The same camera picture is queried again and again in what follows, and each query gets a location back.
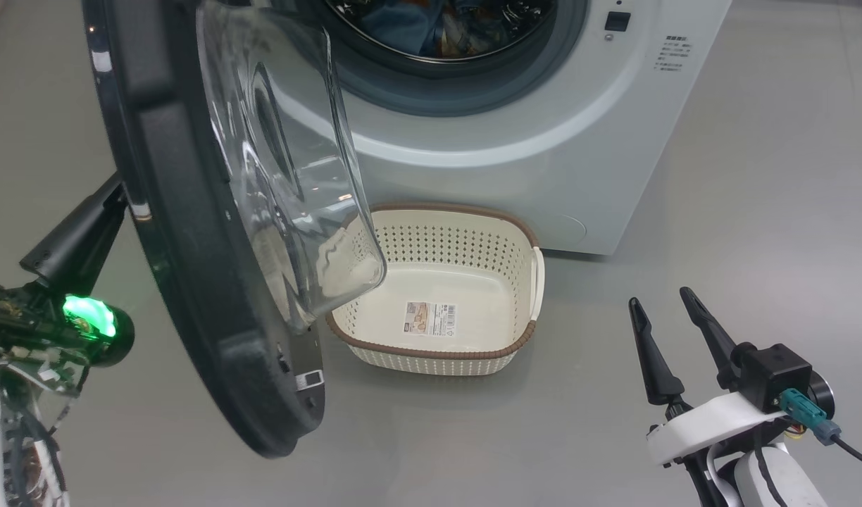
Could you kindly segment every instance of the basket label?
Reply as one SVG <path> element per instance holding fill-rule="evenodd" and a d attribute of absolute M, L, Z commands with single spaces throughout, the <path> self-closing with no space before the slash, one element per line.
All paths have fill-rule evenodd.
<path fill-rule="evenodd" d="M 456 305 L 406 303 L 403 332 L 423 337 L 456 336 Z"/>

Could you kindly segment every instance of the sticker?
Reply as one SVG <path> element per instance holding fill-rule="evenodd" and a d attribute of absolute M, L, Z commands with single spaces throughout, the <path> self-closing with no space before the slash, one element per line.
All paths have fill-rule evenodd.
<path fill-rule="evenodd" d="M 456 305 L 406 303 L 403 332 L 422 337 L 456 336 Z"/>
<path fill-rule="evenodd" d="M 662 72 L 681 72 L 691 58 L 693 44 L 682 35 L 666 35 L 657 42 L 659 52 L 654 61 L 654 70 Z"/>

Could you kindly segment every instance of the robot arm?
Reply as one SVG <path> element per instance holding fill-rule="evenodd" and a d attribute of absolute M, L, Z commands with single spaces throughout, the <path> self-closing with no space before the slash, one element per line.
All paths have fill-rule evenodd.
<path fill-rule="evenodd" d="M 125 207 L 110 177 L 22 259 L 35 282 L 0 286 L 0 507 L 68 507 L 51 436 L 67 408 L 48 429 L 35 400 L 42 391 L 76 398 L 91 366 L 115 365 L 134 344 L 128 315 L 89 297 Z"/>
<path fill-rule="evenodd" d="M 827 421 L 835 411 L 831 389 L 810 363 L 782 344 L 765 350 L 735 344 L 691 289 L 682 288 L 681 295 L 704 333 L 718 384 L 730 392 L 697 408 L 685 403 L 685 388 L 656 346 L 650 320 L 640 302 L 631 299 L 647 400 L 667 406 L 666 423 L 654 425 L 647 435 L 654 462 L 665 468 L 685 465 L 704 507 L 826 505 L 785 445 L 773 441 L 802 418 L 811 418 L 818 436 L 840 433 Z M 738 453 L 742 456 L 717 470 L 718 458 Z"/>

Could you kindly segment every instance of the green led light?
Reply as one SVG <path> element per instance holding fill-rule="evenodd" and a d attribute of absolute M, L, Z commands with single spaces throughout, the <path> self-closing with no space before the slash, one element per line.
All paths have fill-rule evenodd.
<path fill-rule="evenodd" d="M 95 327 L 99 331 L 99 334 L 104 334 L 107 337 L 114 337 L 116 334 L 115 314 L 102 301 L 67 296 L 65 304 L 61 307 L 61 311 L 68 320 L 77 320 L 80 318 L 89 324 L 90 327 Z"/>

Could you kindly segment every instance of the basket handle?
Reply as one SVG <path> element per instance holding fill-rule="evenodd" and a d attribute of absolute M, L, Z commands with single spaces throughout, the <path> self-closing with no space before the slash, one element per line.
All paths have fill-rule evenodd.
<path fill-rule="evenodd" d="M 540 315 L 541 305 L 544 303 L 544 280 L 546 269 L 544 269 L 544 254 L 535 246 L 535 257 L 531 262 L 531 320 L 537 320 Z"/>

